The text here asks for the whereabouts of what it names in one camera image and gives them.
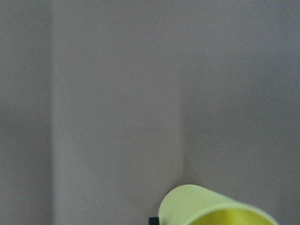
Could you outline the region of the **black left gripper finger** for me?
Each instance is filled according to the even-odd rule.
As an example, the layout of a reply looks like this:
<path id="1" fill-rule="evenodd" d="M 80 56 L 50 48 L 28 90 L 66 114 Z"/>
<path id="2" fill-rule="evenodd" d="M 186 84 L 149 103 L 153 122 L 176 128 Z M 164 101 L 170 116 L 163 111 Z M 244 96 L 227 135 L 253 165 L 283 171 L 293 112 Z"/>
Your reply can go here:
<path id="1" fill-rule="evenodd" d="M 159 217 L 150 217 L 149 225 L 159 225 Z"/>

